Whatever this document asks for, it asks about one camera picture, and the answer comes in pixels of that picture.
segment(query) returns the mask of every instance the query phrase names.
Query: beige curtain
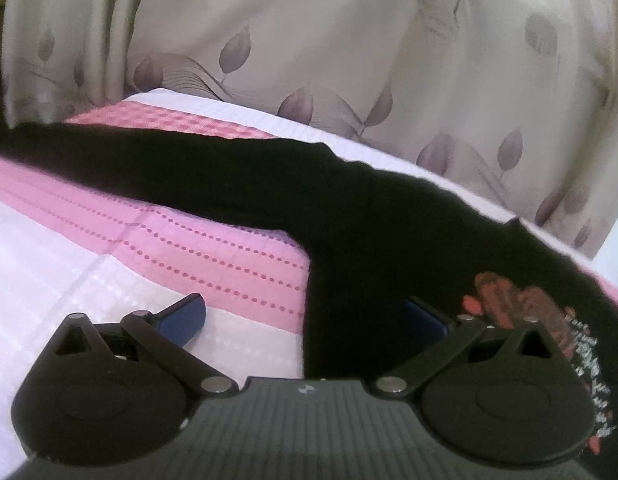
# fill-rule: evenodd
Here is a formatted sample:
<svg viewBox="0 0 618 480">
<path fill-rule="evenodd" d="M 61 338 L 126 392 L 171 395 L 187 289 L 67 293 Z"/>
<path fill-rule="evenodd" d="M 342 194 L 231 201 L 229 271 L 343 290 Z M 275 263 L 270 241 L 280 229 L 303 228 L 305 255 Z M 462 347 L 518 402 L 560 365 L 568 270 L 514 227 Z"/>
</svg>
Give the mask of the beige curtain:
<svg viewBox="0 0 618 480">
<path fill-rule="evenodd" d="M 589 256 L 618 215 L 618 0 L 8 0 L 3 72 L 12 124 L 164 87 L 412 160 Z"/>
</svg>

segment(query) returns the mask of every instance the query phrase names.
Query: black garment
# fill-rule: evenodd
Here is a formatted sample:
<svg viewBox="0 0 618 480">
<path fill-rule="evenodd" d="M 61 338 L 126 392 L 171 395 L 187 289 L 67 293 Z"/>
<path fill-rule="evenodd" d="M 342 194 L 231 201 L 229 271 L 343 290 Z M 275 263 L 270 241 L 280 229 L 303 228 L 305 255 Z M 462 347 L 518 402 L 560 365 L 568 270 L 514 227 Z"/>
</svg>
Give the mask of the black garment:
<svg viewBox="0 0 618 480">
<path fill-rule="evenodd" d="M 449 316 L 478 304 L 500 325 L 531 308 L 600 388 L 608 402 L 600 428 L 618 426 L 618 309 L 519 221 L 499 224 L 428 181 L 294 140 L 26 124 L 0 133 L 0 154 L 107 192 L 287 231 L 311 259 L 307 377 L 375 378 L 411 357 L 409 296 Z M 618 480 L 618 428 L 602 439 L 600 455 L 586 450 L 583 460 Z"/>
</svg>

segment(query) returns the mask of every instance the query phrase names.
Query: bed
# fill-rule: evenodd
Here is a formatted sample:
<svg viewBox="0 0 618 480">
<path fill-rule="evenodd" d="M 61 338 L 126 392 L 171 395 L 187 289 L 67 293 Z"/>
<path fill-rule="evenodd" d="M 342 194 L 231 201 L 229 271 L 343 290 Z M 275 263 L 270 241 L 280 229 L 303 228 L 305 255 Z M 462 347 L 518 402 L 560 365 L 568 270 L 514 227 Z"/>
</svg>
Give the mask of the bed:
<svg viewBox="0 0 618 480">
<path fill-rule="evenodd" d="M 512 214 L 411 163 L 264 112 L 156 89 L 73 123 L 161 128 L 227 138 L 324 142 L 340 157 L 428 178 L 499 221 Z M 529 226 L 583 269 L 589 261 Z M 25 454 L 10 403 L 60 321 L 84 312 L 115 322 L 199 292 L 208 306 L 188 350 L 243 384 L 302 375 L 309 260 L 287 234 L 228 226 L 67 184 L 0 159 L 0 478 Z M 618 290 L 600 279 L 618 302 Z"/>
</svg>

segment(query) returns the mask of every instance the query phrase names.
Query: pink striped fabric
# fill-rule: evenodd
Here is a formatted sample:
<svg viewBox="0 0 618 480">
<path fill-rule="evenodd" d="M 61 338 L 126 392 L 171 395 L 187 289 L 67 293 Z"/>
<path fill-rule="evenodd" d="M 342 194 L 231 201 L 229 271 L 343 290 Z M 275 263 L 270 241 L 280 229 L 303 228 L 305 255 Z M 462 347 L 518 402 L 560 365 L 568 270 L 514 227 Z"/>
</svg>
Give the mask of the pink striped fabric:
<svg viewBox="0 0 618 480">
<path fill-rule="evenodd" d="M 226 138 L 271 137 L 240 124 L 140 103 L 71 120 Z M 299 333 L 309 261 L 284 234 L 260 232 L 129 202 L 0 159 L 0 201 L 97 254 L 215 308 Z"/>
</svg>

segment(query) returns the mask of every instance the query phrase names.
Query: pink stripe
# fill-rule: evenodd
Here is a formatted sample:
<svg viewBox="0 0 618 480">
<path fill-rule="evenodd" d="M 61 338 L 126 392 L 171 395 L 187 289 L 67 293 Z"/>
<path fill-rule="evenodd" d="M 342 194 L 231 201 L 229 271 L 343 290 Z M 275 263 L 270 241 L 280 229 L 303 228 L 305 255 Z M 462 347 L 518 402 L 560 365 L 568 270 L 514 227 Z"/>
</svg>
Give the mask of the pink stripe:
<svg viewBox="0 0 618 480">
<path fill-rule="evenodd" d="M 120 103 L 71 120 L 229 138 L 267 138 L 239 124 Z M 0 201 L 152 282 L 200 292 L 215 308 L 299 333 L 309 261 L 279 234 L 232 227 L 74 186 L 0 159 Z"/>
</svg>

